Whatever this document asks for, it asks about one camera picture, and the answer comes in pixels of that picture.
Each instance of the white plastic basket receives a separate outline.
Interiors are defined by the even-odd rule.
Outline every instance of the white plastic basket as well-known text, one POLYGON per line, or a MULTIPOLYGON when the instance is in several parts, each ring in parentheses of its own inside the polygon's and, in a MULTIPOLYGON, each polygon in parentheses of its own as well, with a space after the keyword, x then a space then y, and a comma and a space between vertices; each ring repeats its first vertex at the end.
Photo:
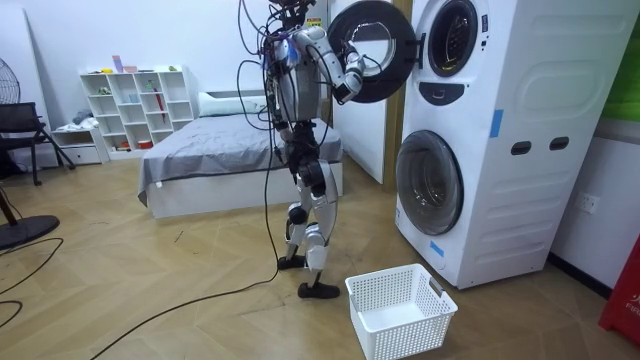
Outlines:
POLYGON ((351 322, 367 360, 399 359, 442 346, 458 310, 419 264, 350 277, 345 283, 351 322))

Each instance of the small white cabinet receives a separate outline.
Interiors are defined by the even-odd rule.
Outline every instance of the small white cabinet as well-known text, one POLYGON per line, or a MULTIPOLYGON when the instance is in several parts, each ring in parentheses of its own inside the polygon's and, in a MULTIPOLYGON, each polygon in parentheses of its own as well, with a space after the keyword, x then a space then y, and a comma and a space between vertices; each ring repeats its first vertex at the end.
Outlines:
POLYGON ((109 161, 109 154, 98 129, 54 131, 53 137, 76 165, 104 164, 109 161))

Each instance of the red object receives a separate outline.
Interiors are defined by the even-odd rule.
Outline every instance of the red object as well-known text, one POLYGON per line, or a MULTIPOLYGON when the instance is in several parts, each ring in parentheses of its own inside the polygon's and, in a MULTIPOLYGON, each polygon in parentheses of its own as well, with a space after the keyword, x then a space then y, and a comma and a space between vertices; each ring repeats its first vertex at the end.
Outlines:
POLYGON ((599 324, 640 344, 640 237, 613 288, 599 324))
MULTIPOLYGON (((164 107, 162 106, 162 98, 160 98, 160 94, 156 94, 156 100, 158 100, 158 106, 160 106, 160 111, 164 111, 164 107)), ((167 123, 164 119, 164 114, 162 114, 162 122, 167 123)))
POLYGON ((138 141, 138 147, 140 149, 151 149, 153 147, 153 143, 149 140, 138 141))

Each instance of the door frame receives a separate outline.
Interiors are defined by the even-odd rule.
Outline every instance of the door frame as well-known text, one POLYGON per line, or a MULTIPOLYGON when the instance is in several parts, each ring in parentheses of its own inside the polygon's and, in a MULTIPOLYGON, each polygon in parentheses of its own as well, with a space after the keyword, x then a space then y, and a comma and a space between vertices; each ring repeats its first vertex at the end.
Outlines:
MULTIPOLYGON (((395 5, 411 23, 412 0, 393 0, 395 5)), ((404 123, 404 98, 406 84, 387 99, 384 133, 384 163, 382 189, 385 192, 396 191, 396 161, 402 145, 402 126, 404 123)))

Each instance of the electric fan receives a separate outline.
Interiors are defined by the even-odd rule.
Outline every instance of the electric fan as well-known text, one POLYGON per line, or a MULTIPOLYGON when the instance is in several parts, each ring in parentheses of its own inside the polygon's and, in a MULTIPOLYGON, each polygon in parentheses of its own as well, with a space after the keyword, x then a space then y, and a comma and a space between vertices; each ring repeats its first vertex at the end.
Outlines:
POLYGON ((4 60, 0 59, 0 104, 20 102, 20 83, 4 60))
MULTIPOLYGON (((20 102, 20 82, 9 65, 0 58, 0 106, 20 102)), ((60 221, 55 216, 39 215, 16 219, 8 202, 0 194, 0 210, 7 223, 0 225, 0 250, 10 249, 35 240, 53 231, 60 221)))

